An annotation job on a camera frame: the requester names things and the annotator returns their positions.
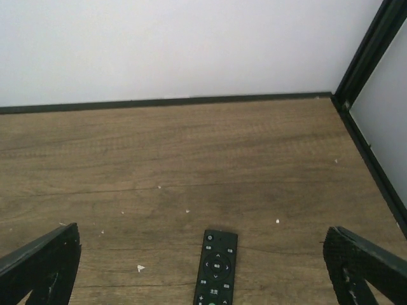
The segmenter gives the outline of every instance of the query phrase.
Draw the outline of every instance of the black baseboard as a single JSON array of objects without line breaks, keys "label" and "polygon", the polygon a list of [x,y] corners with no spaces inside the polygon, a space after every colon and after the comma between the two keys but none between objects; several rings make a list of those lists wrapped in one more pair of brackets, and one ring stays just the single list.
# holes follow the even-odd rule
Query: black baseboard
[{"label": "black baseboard", "polygon": [[116,102],[90,102],[80,104],[30,105],[0,107],[0,114],[37,112],[82,111],[134,107],[216,104],[230,102],[255,102],[260,100],[291,100],[296,98],[331,97],[331,92],[281,93],[263,95],[227,95],[220,97],[159,98],[154,100],[123,100]]},{"label": "black baseboard", "polygon": [[370,149],[369,144],[364,139],[361,131],[357,127],[352,116],[348,110],[344,110],[335,96],[332,97],[332,103],[338,111],[343,124],[349,132],[350,137],[354,141],[356,148],[359,150],[370,174],[376,182],[384,200],[390,208],[395,220],[399,224],[400,230],[403,232],[404,237],[407,239],[407,209],[401,201],[396,190],[393,188],[389,178],[386,176],[383,168],[380,166],[378,160]]}]

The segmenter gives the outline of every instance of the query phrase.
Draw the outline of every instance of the directional pad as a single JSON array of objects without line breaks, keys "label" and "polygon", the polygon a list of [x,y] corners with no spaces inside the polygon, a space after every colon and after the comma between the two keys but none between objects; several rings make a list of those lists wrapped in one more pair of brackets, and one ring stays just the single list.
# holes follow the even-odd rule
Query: directional pad
[{"label": "directional pad", "polygon": [[227,278],[230,274],[230,261],[223,254],[212,253],[205,258],[203,270],[210,279],[220,281]]}]

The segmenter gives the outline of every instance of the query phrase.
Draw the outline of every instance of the remote control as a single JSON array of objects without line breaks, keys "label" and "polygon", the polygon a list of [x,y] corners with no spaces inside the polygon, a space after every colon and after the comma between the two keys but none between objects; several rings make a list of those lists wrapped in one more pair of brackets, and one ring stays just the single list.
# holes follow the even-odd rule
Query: remote control
[{"label": "remote control", "polygon": [[194,305],[231,305],[237,254],[237,234],[206,230]]}]

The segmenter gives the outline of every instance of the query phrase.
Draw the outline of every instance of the wood grain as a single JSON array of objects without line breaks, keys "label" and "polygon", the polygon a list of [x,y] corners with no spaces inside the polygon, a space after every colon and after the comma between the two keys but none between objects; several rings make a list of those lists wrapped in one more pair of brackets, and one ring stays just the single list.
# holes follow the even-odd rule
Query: wood grain
[{"label": "wood grain", "polygon": [[329,226],[407,258],[328,99],[4,115],[0,136],[0,255],[77,222],[71,304],[191,304],[207,228],[239,234],[234,304],[336,304]]}]

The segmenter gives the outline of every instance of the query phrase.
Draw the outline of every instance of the debris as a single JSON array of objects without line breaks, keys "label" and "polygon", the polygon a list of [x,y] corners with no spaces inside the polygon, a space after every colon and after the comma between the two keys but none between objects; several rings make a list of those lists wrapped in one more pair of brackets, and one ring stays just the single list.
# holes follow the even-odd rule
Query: debris
[{"label": "debris", "polygon": [[145,267],[142,266],[142,265],[137,265],[137,270],[138,270],[139,273],[140,273],[141,270],[143,270],[144,268],[145,268]]}]

